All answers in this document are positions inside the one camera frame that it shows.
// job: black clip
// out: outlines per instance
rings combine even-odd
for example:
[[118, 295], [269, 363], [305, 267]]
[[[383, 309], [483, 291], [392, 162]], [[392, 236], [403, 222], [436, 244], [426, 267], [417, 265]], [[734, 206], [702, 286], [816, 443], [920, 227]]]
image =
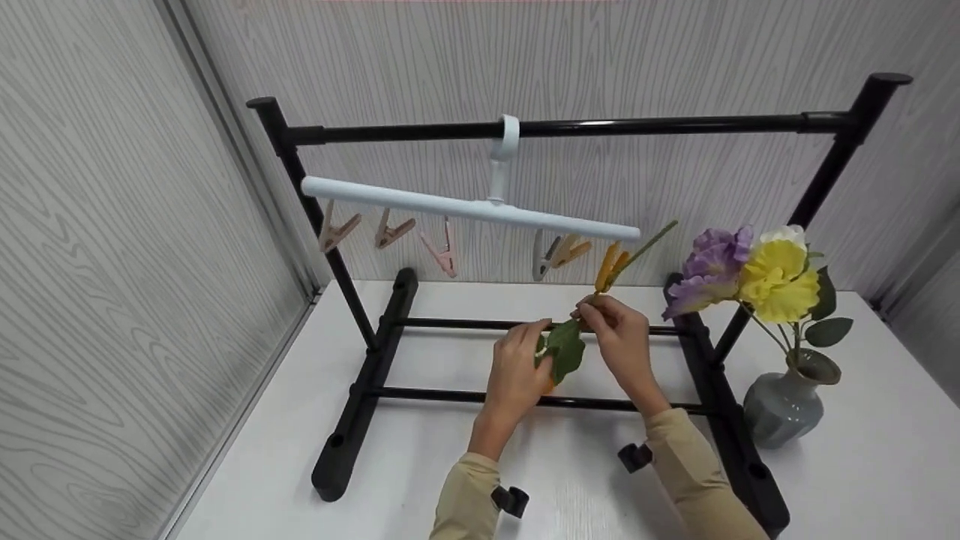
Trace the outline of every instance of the black clip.
[[523, 510], [530, 502], [530, 496], [524, 493], [522, 489], [511, 487], [507, 490], [502, 485], [493, 489], [490, 498], [493, 500], [493, 505], [518, 519], [523, 517]]
[[623, 466], [627, 468], [627, 472], [631, 475], [646, 467], [647, 463], [654, 460], [654, 453], [651, 452], [645, 444], [637, 446], [634, 443], [630, 443], [621, 448], [620, 452], [616, 453], [616, 456], [620, 458]]

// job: human hand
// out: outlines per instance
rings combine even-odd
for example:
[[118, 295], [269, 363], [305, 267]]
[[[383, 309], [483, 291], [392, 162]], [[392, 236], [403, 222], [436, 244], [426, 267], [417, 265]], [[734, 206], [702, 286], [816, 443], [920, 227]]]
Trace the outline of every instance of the human hand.
[[645, 417], [670, 408], [650, 367], [650, 321], [612, 296], [590, 295], [570, 313], [593, 330], [616, 382]]
[[549, 324], [550, 319], [542, 319], [517, 325], [493, 345], [487, 399], [473, 422], [468, 452], [499, 459], [516, 425], [537, 404], [550, 382], [553, 358], [545, 356], [534, 367], [534, 353]]

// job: clothes hanger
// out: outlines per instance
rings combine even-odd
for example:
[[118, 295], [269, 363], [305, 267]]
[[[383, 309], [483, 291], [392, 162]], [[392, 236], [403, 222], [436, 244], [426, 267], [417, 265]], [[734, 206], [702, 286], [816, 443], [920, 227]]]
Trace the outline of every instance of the clothes hanger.
[[543, 277], [546, 276], [547, 271], [551, 268], [550, 259], [553, 258], [553, 254], [557, 251], [557, 247], [560, 246], [560, 241], [563, 239], [562, 236], [554, 238], [553, 242], [550, 243], [550, 247], [547, 248], [546, 253], [544, 253], [543, 229], [537, 229], [537, 235], [534, 236], [533, 276], [535, 282], [543, 281]]
[[576, 246], [573, 245], [579, 239], [579, 234], [568, 234], [565, 236], [554, 251], [553, 257], [550, 259], [550, 267], [555, 269], [561, 268], [590, 251], [590, 248], [593, 246], [590, 242], [582, 242]]
[[433, 256], [433, 259], [437, 261], [437, 264], [440, 266], [440, 269], [444, 271], [450, 278], [457, 277], [457, 271], [453, 267], [453, 247], [450, 242], [450, 218], [444, 216], [444, 239], [446, 244], [444, 245], [444, 250], [438, 252], [436, 248], [433, 247], [433, 243], [426, 237], [426, 234], [423, 231], [420, 231], [420, 240], [423, 241], [423, 245], [426, 246], [426, 249], [430, 252], [430, 255]]
[[576, 233], [611, 240], [640, 240], [640, 229], [615, 223], [590, 221], [555, 213], [519, 209], [505, 200], [509, 163], [516, 155], [520, 139], [520, 121], [509, 114], [501, 116], [503, 136], [493, 141], [490, 152], [491, 186], [486, 199], [465, 201], [391, 189], [377, 185], [355, 184], [307, 176], [300, 183], [304, 194], [338, 201], [352, 201], [392, 209], [407, 209], [426, 213], [465, 217], [491, 223], [504, 223], [528, 229], [548, 229], [558, 233]]
[[417, 225], [416, 219], [408, 219], [397, 226], [395, 229], [387, 225], [387, 220], [390, 218], [390, 209], [383, 209], [383, 216], [380, 217], [380, 225], [376, 228], [376, 236], [373, 237], [373, 246], [378, 250], [393, 244], [399, 238], [411, 230], [414, 226]]
[[331, 223], [333, 220], [333, 199], [330, 199], [326, 203], [326, 214], [324, 214], [324, 222], [320, 227], [320, 236], [317, 238], [320, 240], [320, 249], [324, 253], [328, 253], [333, 248], [337, 247], [337, 244], [341, 240], [347, 237], [353, 229], [360, 224], [360, 220], [363, 219], [363, 216], [355, 213], [347, 223], [342, 227], [337, 227]]
[[603, 255], [603, 262], [600, 263], [600, 270], [597, 272], [597, 279], [593, 282], [593, 288], [597, 292], [607, 292], [610, 290], [610, 276], [623, 270], [630, 260], [630, 252], [620, 251], [620, 242], [614, 242], [607, 248], [607, 253]]

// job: black metal rack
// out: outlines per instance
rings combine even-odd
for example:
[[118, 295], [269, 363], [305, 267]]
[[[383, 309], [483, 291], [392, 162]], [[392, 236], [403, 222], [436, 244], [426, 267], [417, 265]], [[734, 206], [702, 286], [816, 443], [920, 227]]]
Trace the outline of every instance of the black metal rack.
[[[852, 107], [846, 111], [801, 112], [768, 116], [643, 118], [602, 122], [596, 120], [522, 122], [520, 136], [834, 134], [833, 145], [787, 222], [807, 227], [857, 147], [866, 139], [897, 87], [908, 85], [911, 81], [912, 79], [907, 75], [875, 73], [867, 79]], [[256, 110], [316, 234], [321, 231], [324, 215], [315, 198], [300, 192], [300, 181], [306, 173], [297, 156], [299, 146], [334, 142], [500, 138], [503, 135], [503, 124], [499, 122], [359, 128], [290, 127], [287, 126], [279, 104], [273, 97], [250, 100], [247, 106]], [[332, 502], [340, 499], [347, 490], [353, 465], [381, 398], [483, 402], [482, 392], [385, 386], [404, 328], [507, 330], [518, 322], [410, 317], [410, 306], [417, 293], [418, 281], [413, 269], [404, 268], [396, 275], [390, 302], [380, 316], [378, 328], [374, 332], [340, 252], [333, 249], [326, 254], [326, 259], [367, 344], [366, 358], [360, 366], [356, 382], [350, 386], [343, 414], [336, 429], [327, 438], [311, 476], [313, 485], [321, 498]], [[664, 296], [666, 296], [666, 288], [680, 278], [679, 274], [669, 278], [664, 287]], [[701, 402], [673, 404], [673, 406], [682, 407], [691, 414], [707, 417], [717, 452], [733, 491], [767, 533], [771, 537], [776, 537], [789, 523], [790, 514], [770, 470], [760, 460], [744, 423], [743, 408], [737, 403], [727, 377], [724, 375], [724, 360], [740, 333], [747, 326], [749, 319], [750, 313], [740, 309], [720, 337], [716, 348], [710, 343], [708, 329], [697, 313], [673, 319], [673, 327], [652, 327], [651, 333], [675, 335], [680, 339], [686, 364]], [[541, 398], [539, 405], [636, 410], [627, 400], [552, 396]]]

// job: gray vase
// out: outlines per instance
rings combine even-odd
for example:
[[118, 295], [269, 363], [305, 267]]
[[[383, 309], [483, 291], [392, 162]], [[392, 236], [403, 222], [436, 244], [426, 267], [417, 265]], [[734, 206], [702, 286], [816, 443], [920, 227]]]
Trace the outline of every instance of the gray vase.
[[743, 398], [747, 426], [760, 448], [779, 448], [814, 429], [824, 416], [817, 386], [840, 381], [833, 360], [810, 349], [800, 352], [800, 361], [787, 356], [786, 373], [759, 376]]

